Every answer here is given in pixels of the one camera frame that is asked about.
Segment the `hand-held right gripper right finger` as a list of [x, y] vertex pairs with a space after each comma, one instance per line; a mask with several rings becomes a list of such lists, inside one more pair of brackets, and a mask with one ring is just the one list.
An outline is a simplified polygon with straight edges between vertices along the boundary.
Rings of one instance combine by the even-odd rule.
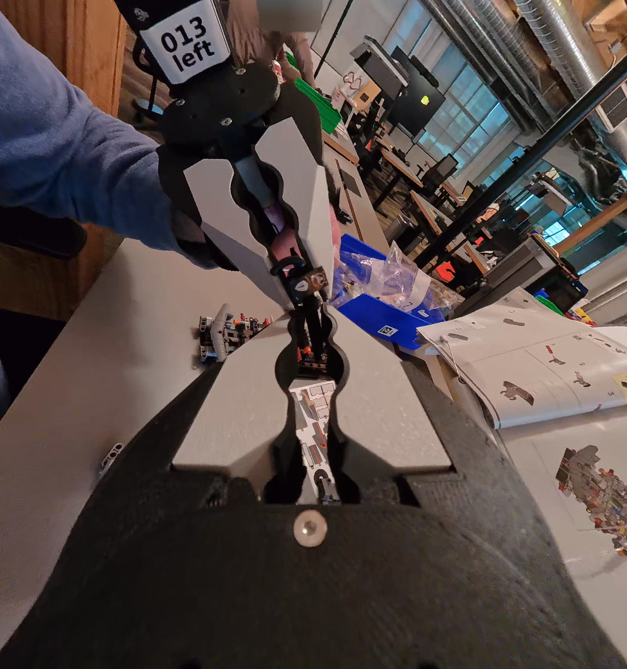
[[329, 343], [342, 358], [334, 425], [345, 447], [342, 471], [351, 480], [444, 472], [446, 453], [400, 359], [334, 307]]

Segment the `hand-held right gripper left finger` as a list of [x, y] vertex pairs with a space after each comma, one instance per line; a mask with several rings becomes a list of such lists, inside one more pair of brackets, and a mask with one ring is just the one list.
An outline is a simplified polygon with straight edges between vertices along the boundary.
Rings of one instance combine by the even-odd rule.
[[297, 361], [290, 323], [282, 315], [216, 367], [173, 468], [243, 478], [256, 494], [286, 472], [297, 440], [287, 387], [294, 373], [289, 363], [277, 371], [277, 361], [283, 353]]

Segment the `black lego axle piece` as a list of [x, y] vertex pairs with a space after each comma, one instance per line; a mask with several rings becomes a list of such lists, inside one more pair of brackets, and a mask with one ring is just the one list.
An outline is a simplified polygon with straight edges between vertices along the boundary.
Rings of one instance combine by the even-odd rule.
[[307, 298], [301, 305], [295, 307], [291, 315], [297, 348], [310, 346], [315, 356], [319, 357], [323, 352], [323, 347], [327, 349], [326, 339], [323, 336], [319, 299], [317, 297]]

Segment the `grey curved lego assembly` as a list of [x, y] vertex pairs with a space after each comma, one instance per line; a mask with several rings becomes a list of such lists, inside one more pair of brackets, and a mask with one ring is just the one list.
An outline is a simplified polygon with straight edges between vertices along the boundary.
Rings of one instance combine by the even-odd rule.
[[197, 329], [198, 361], [200, 364], [223, 362], [251, 338], [273, 322], [263, 321], [240, 313], [234, 315], [231, 305], [224, 303], [214, 318], [201, 316]]

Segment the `black orange lego chassis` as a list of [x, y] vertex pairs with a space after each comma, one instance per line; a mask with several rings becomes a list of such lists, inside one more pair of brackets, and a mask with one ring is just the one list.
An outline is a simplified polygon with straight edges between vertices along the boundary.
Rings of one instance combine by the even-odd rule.
[[323, 352], [316, 357], [312, 347], [297, 348], [297, 374], [298, 378], [303, 379], [323, 379], [329, 376], [327, 364], [327, 350], [323, 347]]

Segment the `long light grey lego beam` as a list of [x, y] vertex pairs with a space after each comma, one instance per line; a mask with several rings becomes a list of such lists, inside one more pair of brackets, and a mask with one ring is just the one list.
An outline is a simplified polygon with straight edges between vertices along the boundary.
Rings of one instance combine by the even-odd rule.
[[99, 478], [101, 479], [106, 473], [108, 473], [108, 470], [110, 467], [113, 465], [113, 463], [117, 460], [117, 458], [121, 455], [123, 450], [125, 449], [125, 444], [124, 443], [116, 443], [114, 447], [111, 448], [111, 450], [108, 452], [108, 454], [102, 459], [102, 462], [100, 464], [100, 469], [99, 469]]

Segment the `person's left hand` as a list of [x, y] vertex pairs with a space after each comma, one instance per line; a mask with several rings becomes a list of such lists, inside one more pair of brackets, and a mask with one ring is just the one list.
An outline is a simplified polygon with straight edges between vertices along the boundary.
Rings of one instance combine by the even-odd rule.
[[276, 259], [281, 261], [293, 255], [301, 255], [295, 231], [287, 223], [282, 207], [274, 203], [265, 207], [264, 213], [276, 230], [276, 237], [271, 245]]

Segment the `wooden top desk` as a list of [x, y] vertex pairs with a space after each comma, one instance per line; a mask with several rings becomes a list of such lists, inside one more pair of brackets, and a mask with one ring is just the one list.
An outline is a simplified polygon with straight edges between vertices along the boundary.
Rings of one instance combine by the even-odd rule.
[[388, 196], [393, 192], [397, 184], [403, 179], [407, 180], [416, 188], [422, 189], [424, 187], [423, 182], [414, 175], [409, 166], [406, 165], [406, 162], [399, 158], [393, 151], [391, 147], [388, 147], [388, 144], [382, 138], [375, 138], [372, 141], [373, 145], [377, 145], [381, 148], [382, 158], [387, 161], [393, 168], [393, 176], [388, 181], [385, 188], [380, 192], [376, 200], [374, 201], [373, 208], [374, 211], [379, 212], [380, 207], [388, 198]]

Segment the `grey trash can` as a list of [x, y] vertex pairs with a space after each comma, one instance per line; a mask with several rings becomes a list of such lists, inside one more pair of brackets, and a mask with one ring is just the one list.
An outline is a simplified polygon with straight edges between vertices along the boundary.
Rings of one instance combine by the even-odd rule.
[[405, 255], [409, 255], [420, 244], [423, 235], [420, 222], [403, 213], [398, 214], [384, 230], [387, 243], [396, 243]]

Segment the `clear bag with white label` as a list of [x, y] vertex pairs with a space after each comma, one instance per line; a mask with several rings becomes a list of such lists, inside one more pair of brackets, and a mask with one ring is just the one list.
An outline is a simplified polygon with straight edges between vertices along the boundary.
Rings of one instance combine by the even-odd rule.
[[404, 313], [440, 320], [464, 301], [460, 294], [419, 269], [395, 241], [384, 261], [378, 298]]

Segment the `grey black boxy device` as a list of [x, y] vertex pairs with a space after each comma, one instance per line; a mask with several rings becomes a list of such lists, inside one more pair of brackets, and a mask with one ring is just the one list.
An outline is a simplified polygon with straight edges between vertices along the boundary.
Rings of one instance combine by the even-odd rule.
[[389, 101], [397, 101], [406, 91], [409, 85], [408, 72], [375, 38], [364, 36], [350, 55]]

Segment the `black grey equipment case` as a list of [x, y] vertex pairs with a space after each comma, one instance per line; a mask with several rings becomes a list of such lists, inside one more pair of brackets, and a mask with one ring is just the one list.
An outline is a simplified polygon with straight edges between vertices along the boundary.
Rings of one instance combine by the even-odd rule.
[[573, 265], [540, 236], [532, 235], [462, 292], [465, 299], [453, 310], [452, 317], [493, 304], [514, 289], [534, 297], [543, 290], [563, 313], [588, 293]]

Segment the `black office chair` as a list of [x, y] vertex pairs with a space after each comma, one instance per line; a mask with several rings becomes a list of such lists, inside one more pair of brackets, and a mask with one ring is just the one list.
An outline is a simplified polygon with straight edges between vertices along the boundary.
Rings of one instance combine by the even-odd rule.
[[83, 250], [87, 239], [83, 226], [70, 218], [51, 218], [25, 207], [0, 206], [1, 244], [68, 261]]

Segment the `silver spiral duct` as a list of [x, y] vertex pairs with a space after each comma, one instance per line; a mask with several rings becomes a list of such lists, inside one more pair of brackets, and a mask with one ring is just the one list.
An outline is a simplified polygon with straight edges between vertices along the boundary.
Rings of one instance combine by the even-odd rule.
[[[604, 76], [608, 67], [584, 28], [573, 1], [516, 1], [538, 42], [575, 98]], [[590, 123], [606, 146], [627, 165], [627, 121], [609, 132], [593, 112]]]

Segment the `white wall vent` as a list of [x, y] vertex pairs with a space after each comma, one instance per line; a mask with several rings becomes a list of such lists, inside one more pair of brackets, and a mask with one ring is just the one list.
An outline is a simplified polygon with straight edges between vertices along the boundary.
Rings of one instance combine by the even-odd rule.
[[622, 83], [600, 105], [596, 113], [606, 128], [613, 133], [627, 121], [627, 85]]

